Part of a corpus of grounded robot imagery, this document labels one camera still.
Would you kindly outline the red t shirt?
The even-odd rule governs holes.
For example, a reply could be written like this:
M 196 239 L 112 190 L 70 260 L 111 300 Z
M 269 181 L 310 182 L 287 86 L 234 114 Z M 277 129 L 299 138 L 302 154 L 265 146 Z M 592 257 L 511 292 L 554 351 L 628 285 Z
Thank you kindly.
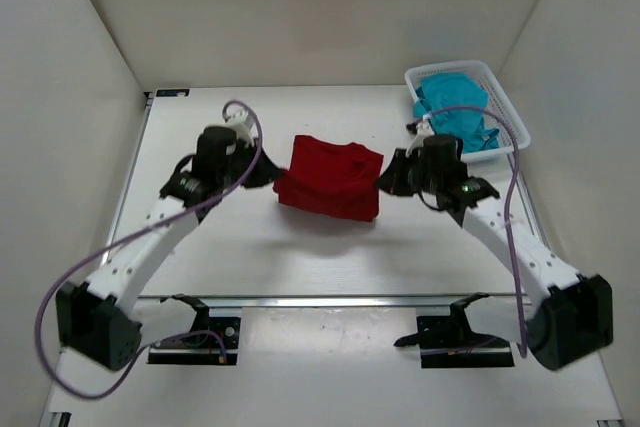
M 302 211 L 359 222 L 379 214 L 374 182 L 384 156 L 362 144 L 332 144 L 297 135 L 289 168 L 273 191 L 280 204 Z

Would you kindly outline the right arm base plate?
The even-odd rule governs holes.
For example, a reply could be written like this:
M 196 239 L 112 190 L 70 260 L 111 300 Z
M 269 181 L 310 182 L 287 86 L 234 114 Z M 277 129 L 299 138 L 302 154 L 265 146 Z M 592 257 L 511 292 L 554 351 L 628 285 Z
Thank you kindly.
M 497 337 L 471 333 L 466 337 L 446 328 L 447 316 L 426 315 L 416 319 L 417 331 L 427 339 L 419 342 L 422 369 L 482 369 L 515 366 L 511 345 Z

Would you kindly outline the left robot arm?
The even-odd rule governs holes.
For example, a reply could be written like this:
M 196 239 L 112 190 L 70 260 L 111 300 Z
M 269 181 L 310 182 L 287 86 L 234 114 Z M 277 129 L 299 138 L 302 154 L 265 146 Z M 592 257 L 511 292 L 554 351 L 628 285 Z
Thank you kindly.
M 138 298 L 165 259 L 204 221 L 224 194 L 260 188 L 281 177 L 251 128 L 228 122 L 200 134 L 160 189 L 144 235 L 117 249 L 110 264 L 83 282 L 65 282 L 55 294 L 58 332 L 71 348 L 116 372 L 142 347 L 181 334 L 204 336 L 208 307 L 173 294 L 143 305 Z

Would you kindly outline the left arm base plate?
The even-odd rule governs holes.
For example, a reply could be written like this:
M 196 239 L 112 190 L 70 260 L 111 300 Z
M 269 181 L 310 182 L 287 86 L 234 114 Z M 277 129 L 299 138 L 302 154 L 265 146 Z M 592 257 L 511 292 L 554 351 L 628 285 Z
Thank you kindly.
M 189 335 L 157 341 L 149 348 L 147 363 L 174 366 L 235 366 L 241 334 L 241 310 L 207 305 L 203 300 L 176 295 L 194 312 Z

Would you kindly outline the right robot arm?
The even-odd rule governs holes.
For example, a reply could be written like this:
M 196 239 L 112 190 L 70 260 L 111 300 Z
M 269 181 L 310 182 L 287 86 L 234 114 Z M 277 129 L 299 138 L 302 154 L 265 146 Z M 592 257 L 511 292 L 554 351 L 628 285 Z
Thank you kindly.
M 558 371 L 614 340 L 613 292 L 600 275 L 587 277 L 519 226 L 510 202 L 486 179 L 472 176 L 462 142 L 452 135 L 420 136 L 395 150 L 375 182 L 391 196 L 430 194 L 435 212 L 448 214 L 512 275 L 515 300 L 477 292 L 449 307 L 435 327 L 395 341 L 397 348 L 447 339 L 455 351 L 479 336 L 513 342 L 546 369 Z

